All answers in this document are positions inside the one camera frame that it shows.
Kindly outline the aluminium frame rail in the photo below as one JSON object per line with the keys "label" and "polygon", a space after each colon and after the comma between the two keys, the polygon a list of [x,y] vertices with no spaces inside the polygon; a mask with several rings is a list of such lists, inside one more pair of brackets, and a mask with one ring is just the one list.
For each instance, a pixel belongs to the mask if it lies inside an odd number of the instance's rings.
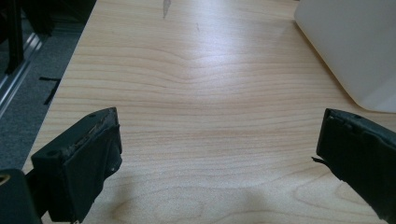
{"label": "aluminium frame rail", "polygon": [[0,118],[6,112],[10,102],[27,77],[32,62],[43,45],[39,35],[31,33],[23,44],[24,59],[11,74],[0,75]]}

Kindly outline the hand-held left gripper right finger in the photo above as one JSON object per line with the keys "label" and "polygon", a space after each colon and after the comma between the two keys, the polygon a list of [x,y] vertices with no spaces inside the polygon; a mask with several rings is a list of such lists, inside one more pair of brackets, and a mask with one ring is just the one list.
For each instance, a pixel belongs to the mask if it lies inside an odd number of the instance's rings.
{"label": "hand-held left gripper right finger", "polygon": [[379,218],[396,224],[396,133],[362,116],[325,110],[315,162],[348,183]]}

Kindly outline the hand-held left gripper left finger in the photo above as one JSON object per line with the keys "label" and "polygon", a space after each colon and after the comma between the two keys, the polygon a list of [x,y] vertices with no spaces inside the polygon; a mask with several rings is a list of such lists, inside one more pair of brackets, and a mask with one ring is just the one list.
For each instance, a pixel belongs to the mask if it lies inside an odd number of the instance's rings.
{"label": "hand-held left gripper left finger", "polygon": [[47,210],[55,222],[81,222],[105,180],[121,166],[120,124],[115,107],[93,112],[32,157],[38,181],[46,185]]}

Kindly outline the black metal stand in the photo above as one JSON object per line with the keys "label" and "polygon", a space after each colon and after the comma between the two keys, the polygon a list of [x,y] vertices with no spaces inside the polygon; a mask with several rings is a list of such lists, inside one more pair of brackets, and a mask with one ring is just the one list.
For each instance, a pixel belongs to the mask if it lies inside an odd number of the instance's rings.
{"label": "black metal stand", "polygon": [[9,60],[6,73],[12,74],[24,60],[20,0],[7,0],[7,31]]}

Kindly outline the white plastic container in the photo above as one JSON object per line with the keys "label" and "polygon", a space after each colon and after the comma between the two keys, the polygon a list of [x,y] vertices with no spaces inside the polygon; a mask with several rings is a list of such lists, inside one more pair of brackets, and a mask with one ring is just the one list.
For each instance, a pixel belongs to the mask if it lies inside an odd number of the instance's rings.
{"label": "white plastic container", "polygon": [[396,113],[396,0],[300,0],[294,19],[359,106]]}

